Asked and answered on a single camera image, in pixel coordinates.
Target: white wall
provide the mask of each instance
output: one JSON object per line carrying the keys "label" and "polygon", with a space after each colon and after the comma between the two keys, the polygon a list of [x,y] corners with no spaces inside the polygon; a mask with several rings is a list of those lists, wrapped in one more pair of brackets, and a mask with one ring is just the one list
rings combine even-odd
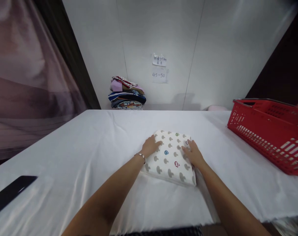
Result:
{"label": "white wall", "polygon": [[[145,109],[231,108],[296,14],[287,0],[63,2],[102,109],[113,75],[145,89]],[[167,57],[168,84],[152,83],[154,52]]]}
{"label": "white wall", "polygon": [[287,2],[206,0],[184,110],[245,98],[296,14]]}

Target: sheer curtain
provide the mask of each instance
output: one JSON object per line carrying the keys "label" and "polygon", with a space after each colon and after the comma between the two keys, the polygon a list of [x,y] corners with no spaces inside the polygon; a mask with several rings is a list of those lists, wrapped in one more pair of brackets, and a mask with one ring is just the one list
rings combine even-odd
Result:
{"label": "sheer curtain", "polygon": [[0,160],[86,109],[34,3],[0,0]]}

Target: black phone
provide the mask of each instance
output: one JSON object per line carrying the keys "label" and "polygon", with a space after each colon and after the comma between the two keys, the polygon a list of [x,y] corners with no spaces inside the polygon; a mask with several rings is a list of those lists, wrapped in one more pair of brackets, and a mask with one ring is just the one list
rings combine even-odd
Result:
{"label": "black phone", "polygon": [[37,178],[37,176],[20,176],[2,191],[0,191],[0,211],[4,209],[4,207],[14,200],[15,197],[24,191]]}

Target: bracelet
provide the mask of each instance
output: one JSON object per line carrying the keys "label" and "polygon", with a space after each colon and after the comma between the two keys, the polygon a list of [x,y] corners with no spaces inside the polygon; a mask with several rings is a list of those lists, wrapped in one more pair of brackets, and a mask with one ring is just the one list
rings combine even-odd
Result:
{"label": "bracelet", "polygon": [[141,153],[136,153],[135,155],[140,155],[140,156],[142,156],[142,157],[143,157],[143,159],[144,159],[144,163],[143,163],[143,164],[145,164],[145,163],[146,163],[146,158],[145,158],[145,156],[144,156],[144,155],[142,155]]}

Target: hand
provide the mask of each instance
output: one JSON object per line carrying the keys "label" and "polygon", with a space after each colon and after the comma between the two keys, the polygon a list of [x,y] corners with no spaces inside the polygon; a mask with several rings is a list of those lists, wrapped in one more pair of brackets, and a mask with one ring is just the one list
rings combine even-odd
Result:
{"label": "hand", "polygon": [[152,153],[154,153],[161,144],[162,144],[162,141],[159,141],[156,143],[155,136],[152,135],[145,141],[140,153],[142,153],[145,156],[145,158],[147,158]]}
{"label": "hand", "polygon": [[189,146],[191,147],[191,150],[189,150],[188,148],[182,146],[182,150],[184,151],[184,153],[187,155],[189,161],[195,166],[199,161],[203,161],[204,158],[201,154],[201,152],[199,151],[197,144],[195,143],[195,141],[190,141],[187,140]]}

